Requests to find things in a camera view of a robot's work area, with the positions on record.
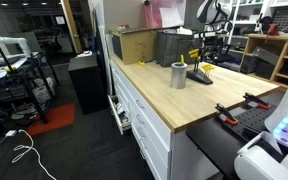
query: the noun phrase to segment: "drawer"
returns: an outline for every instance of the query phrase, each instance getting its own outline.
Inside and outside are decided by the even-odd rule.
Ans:
[[[114,75],[117,76],[121,80],[122,83],[128,82],[128,79],[126,78],[126,76],[122,73],[122,71],[117,67],[117,65],[113,61],[111,61],[111,68],[112,68],[113,76]]]
[[[110,106],[111,106],[111,110],[112,110],[112,113],[115,117],[115,120],[116,120],[116,124],[118,126],[118,129],[120,130],[121,132],[121,135],[124,134],[124,131],[128,130],[131,128],[131,119],[130,119],[130,116],[129,116],[129,112],[125,111],[125,108],[124,108],[124,111],[126,113],[126,117],[128,118],[128,122],[125,122],[125,123],[122,123],[118,113],[117,113],[117,110],[116,110],[116,104],[114,103],[115,100],[118,100],[118,97],[117,96],[109,96],[108,95],[108,101],[110,103]]]
[[[152,131],[156,133],[163,141],[164,146],[167,149],[170,149],[171,130],[166,126],[163,120],[156,114],[156,112],[151,108],[146,100],[144,100],[144,98],[139,94],[133,85],[130,84],[128,89],[130,94],[132,94],[130,106],[136,107],[134,108],[136,113],[140,114],[140,116],[143,117],[143,120],[147,120],[149,122],[147,126],[150,126]]]
[[[143,114],[139,112],[140,110],[137,107],[135,107],[134,109],[130,113],[132,124],[137,127],[137,131],[140,133],[140,135],[143,136],[144,134],[144,136],[147,136],[151,139],[164,164],[168,166],[171,154],[170,147],[163,143],[162,138],[157,133],[157,131],[153,129],[152,125],[147,120],[147,117],[145,115],[143,116]]]
[[[137,139],[137,142],[144,154],[143,158],[146,159],[155,179],[167,180],[169,168],[163,163],[149,137],[143,137],[143,132],[138,131],[139,129],[139,127],[132,124],[132,131],[135,139]]]
[[[124,92],[121,90],[121,87],[118,85],[115,85],[115,93],[120,103],[122,103],[124,110],[129,113],[129,101],[127,97],[125,96]]]

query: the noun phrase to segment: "gray carpet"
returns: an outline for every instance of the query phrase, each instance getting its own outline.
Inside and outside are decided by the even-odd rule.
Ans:
[[[64,180],[154,179],[136,140],[132,135],[120,135],[110,109],[83,116],[67,73],[68,65],[54,68],[61,85],[57,87],[57,98],[52,106],[76,103],[75,122],[33,137],[34,147],[40,152],[46,169],[57,179]],[[17,134],[0,145],[0,180],[50,179],[38,165],[33,151],[12,164],[12,159],[24,151],[13,151],[19,144],[30,145],[30,141],[23,134]]]

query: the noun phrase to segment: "black box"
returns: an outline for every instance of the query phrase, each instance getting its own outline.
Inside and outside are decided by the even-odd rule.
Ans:
[[[274,68],[275,66],[273,66],[272,64],[269,64],[267,62],[260,62],[255,75],[265,79],[270,79]]]
[[[246,74],[253,73],[259,64],[259,59],[254,55],[245,55],[240,71]]]
[[[195,59],[188,54],[193,46],[193,35],[158,31],[156,60],[160,66],[170,67],[172,63],[180,62],[183,55],[186,64],[193,64]]]
[[[72,58],[68,72],[84,115],[108,107],[95,55]]]

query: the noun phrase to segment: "lab equipment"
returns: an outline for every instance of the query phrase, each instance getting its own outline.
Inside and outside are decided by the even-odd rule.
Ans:
[[[183,89],[186,85],[187,64],[184,63],[183,55],[181,62],[172,64],[171,86],[176,89]]]
[[[215,37],[218,34],[227,34],[232,24],[229,18],[232,13],[232,4],[219,2],[219,0],[205,0],[197,11],[197,19],[205,25],[220,28],[204,31],[194,35],[194,38]]]
[[[246,180],[288,179],[288,154],[284,157],[277,145],[278,141],[288,147],[288,90],[264,124],[272,134],[262,132],[242,147],[234,162],[235,171]],[[267,145],[259,145],[260,140]]]
[[[283,157],[275,137],[268,132],[257,135],[237,154],[234,167],[243,180],[288,179],[288,155]]]

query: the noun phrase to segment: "clamp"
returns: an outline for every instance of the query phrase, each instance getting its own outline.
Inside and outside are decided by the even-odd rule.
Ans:
[[[250,102],[255,102],[255,103],[257,103],[257,106],[262,108],[262,109],[265,109],[265,110],[270,109],[270,105],[267,102],[265,102],[262,99],[254,96],[251,93],[246,92],[245,95],[243,96],[243,98],[245,98],[245,103],[246,104],[249,104]]]
[[[233,117],[233,115],[220,103],[216,104],[215,109],[217,109],[221,114],[225,115],[226,118],[224,121],[231,125],[237,125],[238,120]]]

